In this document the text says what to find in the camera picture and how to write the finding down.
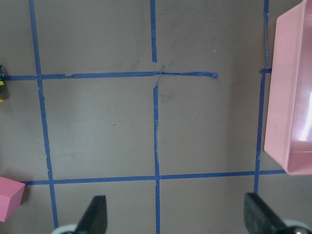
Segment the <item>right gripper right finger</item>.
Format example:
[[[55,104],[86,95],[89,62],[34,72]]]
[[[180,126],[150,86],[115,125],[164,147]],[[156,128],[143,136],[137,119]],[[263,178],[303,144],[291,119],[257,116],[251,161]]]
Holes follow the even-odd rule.
[[[304,224],[284,222],[256,193],[244,195],[244,224],[250,234],[310,234]]]

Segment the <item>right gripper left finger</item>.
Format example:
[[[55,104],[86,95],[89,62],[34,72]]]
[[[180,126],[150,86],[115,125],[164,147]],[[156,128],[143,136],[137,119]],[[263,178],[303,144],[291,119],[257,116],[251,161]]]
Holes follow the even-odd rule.
[[[105,195],[94,196],[78,224],[60,226],[52,234],[105,234],[108,227]]]

